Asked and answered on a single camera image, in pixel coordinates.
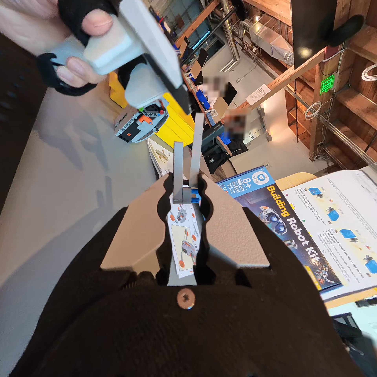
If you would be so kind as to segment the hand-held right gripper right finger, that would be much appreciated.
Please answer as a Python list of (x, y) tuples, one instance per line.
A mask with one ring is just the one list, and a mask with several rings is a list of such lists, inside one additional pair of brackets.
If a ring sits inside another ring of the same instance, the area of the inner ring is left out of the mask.
[(194, 266), (196, 284), (213, 285), (221, 274), (233, 279), (242, 270), (269, 268), (242, 205), (202, 173), (198, 175), (198, 193), (204, 221)]

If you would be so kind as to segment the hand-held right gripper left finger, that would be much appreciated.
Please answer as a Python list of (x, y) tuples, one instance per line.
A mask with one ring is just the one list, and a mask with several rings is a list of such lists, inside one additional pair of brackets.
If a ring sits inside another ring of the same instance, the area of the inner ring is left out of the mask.
[(101, 270), (149, 272), (158, 285), (168, 285), (172, 242), (166, 218), (172, 189), (173, 174), (168, 173), (128, 205)]

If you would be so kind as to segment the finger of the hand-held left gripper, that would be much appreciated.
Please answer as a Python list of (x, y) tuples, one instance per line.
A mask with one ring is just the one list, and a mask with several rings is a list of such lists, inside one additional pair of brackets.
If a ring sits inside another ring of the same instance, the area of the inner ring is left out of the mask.
[(189, 94), (182, 79), (176, 50), (144, 2), (139, 0), (120, 1), (119, 13), (135, 32), (137, 41), (141, 42), (144, 58), (165, 86), (165, 91), (170, 92), (186, 115), (190, 115)]

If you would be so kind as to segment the grey L-beam with blue pins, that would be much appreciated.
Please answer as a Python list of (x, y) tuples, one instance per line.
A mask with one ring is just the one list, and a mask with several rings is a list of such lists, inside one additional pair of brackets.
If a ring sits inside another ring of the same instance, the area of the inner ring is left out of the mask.
[(198, 188), (192, 189), (189, 183), (183, 182), (183, 150), (183, 142), (174, 142), (172, 202), (174, 204), (199, 204)]

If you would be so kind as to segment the long grey holed beam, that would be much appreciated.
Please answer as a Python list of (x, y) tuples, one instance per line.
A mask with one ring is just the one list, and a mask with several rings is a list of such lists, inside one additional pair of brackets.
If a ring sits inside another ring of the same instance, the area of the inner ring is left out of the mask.
[(190, 164), (190, 178), (189, 178), (189, 187), (193, 189), (198, 188), (203, 125), (204, 125), (204, 114), (202, 112), (197, 112), (195, 114), (195, 127), (194, 127), (194, 137), (193, 137), (192, 149), (191, 149), (191, 164)]

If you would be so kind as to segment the grey desk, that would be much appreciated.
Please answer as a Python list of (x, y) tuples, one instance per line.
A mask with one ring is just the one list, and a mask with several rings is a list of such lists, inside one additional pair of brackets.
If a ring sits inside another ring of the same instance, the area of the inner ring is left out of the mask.
[(1, 376), (77, 253), (158, 178), (146, 142), (114, 134), (109, 78), (82, 97), (47, 89), (1, 213)]

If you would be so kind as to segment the person's left hand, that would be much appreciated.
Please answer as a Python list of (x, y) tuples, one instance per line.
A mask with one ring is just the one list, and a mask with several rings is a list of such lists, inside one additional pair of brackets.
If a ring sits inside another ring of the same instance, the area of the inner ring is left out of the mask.
[[(0, 30), (35, 56), (50, 52), (72, 34), (60, 18), (56, 0), (1, 0)], [(56, 68), (56, 74), (72, 87), (98, 84), (107, 78), (72, 56)]]

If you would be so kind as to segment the blue toy set box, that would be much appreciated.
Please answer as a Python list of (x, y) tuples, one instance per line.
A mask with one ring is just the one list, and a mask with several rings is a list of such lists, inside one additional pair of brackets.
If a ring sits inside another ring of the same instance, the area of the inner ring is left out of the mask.
[(295, 254), (319, 291), (342, 286), (324, 252), (317, 246), (266, 167), (216, 183), (254, 213)]

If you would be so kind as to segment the open instruction booklet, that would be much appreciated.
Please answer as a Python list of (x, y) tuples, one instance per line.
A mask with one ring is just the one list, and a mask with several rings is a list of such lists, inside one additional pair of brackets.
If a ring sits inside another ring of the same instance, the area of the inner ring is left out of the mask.
[[(173, 172), (173, 152), (148, 139), (149, 153), (159, 177)], [(169, 197), (170, 210), (167, 224), (172, 244), (172, 258), (178, 279), (193, 276), (194, 266), (200, 247), (202, 216), (197, 212), (198, 204), (177, 204)]]

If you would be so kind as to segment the grey orange toy robot model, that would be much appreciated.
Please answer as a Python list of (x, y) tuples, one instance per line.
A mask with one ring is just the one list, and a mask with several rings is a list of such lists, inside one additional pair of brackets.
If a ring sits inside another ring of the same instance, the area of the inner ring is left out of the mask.
[(146, 107), (125, 106), (115, 120), (115, 135), (126, 143), (138, 143), (157, 133), (169, 118), (169, 102), (160, 98)]

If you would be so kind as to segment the yellow plastic bin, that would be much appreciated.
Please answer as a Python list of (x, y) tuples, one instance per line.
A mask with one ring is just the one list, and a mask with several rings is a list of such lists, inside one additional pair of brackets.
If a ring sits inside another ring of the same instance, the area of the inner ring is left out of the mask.
[[(124, 89), (121, 87), (115, 72), (109, 74), (109, 86), (110, 99), (122, 109), (128, 106), (128, 102), (124, 97)], [(192, 116), (185, 114), (169, 92), (165, 93), (163, 98), (168, 102), (167, 111), (169, 118), (156, 133), (156, 136), (171, 147), (173, 147), (174, 141), (181, 141), (184, 146), (191, 144), (195, 128), (195, 122)]]

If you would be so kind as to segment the dark computer monitor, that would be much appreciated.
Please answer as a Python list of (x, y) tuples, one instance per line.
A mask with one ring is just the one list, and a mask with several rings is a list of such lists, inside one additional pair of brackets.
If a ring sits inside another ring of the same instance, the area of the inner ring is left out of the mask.
[(224, 125), (221, 121), (218, 121), (214, 126), (211, 126), (204, 131), (201, 148), (203, 156), (209, 156), (212, 153), (221, 152), (224, 152), (227, 156), (233, 156), (227, 145), (220, 138), (220, 135), (223, 132)]

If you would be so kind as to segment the black studded pad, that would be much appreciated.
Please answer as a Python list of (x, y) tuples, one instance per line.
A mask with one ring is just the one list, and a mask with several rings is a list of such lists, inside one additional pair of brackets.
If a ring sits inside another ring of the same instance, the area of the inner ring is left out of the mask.
[(46, 93), (35, 57), (0, 35), (0, 210)]

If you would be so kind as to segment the black hanging panel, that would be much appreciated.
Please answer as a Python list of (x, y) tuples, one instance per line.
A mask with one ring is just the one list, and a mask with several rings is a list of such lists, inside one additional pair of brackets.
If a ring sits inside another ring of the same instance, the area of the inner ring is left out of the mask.
[(327, 46), (327, 37), (334, 27), (336, 7), (336, 0), (291, 1), (295, 69)]

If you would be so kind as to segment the green exit sign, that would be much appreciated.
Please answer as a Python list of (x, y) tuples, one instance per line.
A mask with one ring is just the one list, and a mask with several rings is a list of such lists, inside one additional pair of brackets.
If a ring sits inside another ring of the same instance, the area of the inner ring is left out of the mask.
[(323, 95), (324, 93), (327, 93), (333, 88), (335, 81), (335, 74), (327, 75), (326, 77), (323, 78), (320, 84), (320, 91), (319, 95)]

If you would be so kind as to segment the silver air duct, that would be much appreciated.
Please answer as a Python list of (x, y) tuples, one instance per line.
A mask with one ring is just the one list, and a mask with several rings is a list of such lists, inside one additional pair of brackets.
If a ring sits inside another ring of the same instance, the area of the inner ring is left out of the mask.
[(293, 46), (283, 36), (258, 21), (255, 23), (250, 20), (241, 21), (240, 27), (249, 34), (254, 45), (259, 46), (271, 57), (288, 66), (294, 65)]

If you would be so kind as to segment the white wall notice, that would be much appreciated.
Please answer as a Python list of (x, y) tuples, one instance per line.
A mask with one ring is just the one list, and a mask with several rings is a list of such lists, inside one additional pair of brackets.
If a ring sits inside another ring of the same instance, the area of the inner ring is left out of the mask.
[(257, 88), (254, 92), (252, 92), (248, 97), (246, 98), (247, 103), (252, 106), (257, 101), (262, 99), (267, 93), (271, 92), (270, 88), (266, 84), (263, 84), (259, 88)]

